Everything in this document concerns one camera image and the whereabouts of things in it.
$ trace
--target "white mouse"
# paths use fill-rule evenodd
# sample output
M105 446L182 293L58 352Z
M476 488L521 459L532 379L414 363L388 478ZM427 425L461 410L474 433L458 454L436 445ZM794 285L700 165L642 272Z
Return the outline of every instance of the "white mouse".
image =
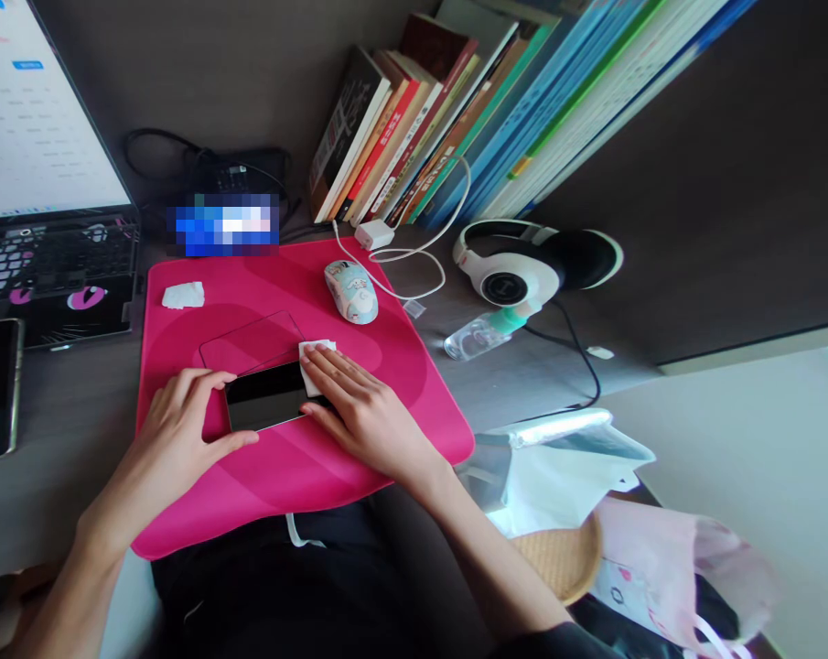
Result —
M338 313L354 325L377 318L377 293L365 269L351 261L335 261L325 268L325 282Z

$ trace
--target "desk mat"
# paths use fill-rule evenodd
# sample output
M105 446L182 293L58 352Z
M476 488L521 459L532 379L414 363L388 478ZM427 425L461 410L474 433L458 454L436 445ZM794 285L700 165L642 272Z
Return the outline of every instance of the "desk mat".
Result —
M352 238L344 244L360 251ZM324 269L343 256L334 241L320 241L283 246L271 256L184 259L152 267L136 427L142 426L158 388L181 369L202 365L202 344L284 311L306 340L336 341L339 350L390 385L451 463L466 459L474 436L399 301L377 290L379 313L369 325L352 325L338 314ZM389 285L377 264L362 262ZM161 306L167 286L189 281L203 282L202 308ZM273 335L272 340L282 339ZM277 345L275 353L285 350ZM203 437L228 432L224 396L215 392ZM260 434L261 441L223 459L161 513L134 542L136 554L155 560L262 517L346 505L390 484L341 450L309 417Z

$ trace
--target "sleeve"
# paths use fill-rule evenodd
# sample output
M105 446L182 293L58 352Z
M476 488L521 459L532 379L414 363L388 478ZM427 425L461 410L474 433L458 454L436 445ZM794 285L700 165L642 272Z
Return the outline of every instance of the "sleeve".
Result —
M519 636L500 645L489 659L618 659L610 647L573 622Z

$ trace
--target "row of books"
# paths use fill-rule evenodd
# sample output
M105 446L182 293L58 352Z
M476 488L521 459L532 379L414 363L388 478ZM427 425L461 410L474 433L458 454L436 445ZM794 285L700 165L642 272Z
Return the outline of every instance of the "row of books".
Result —
M444 0L350 55L310 170L317 222L523 217L756 0Z

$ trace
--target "dark gray wall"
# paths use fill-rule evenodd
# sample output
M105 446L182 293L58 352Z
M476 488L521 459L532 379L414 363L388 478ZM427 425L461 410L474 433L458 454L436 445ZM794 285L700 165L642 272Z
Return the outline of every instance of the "dark gray wall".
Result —
M282 146L302 180L349 48L396 47L438 0L35 0L139 199L123 136L155 126L216 150Z
M588 296L656 362L828 324L828 1L760 0L532 218L621 241Z

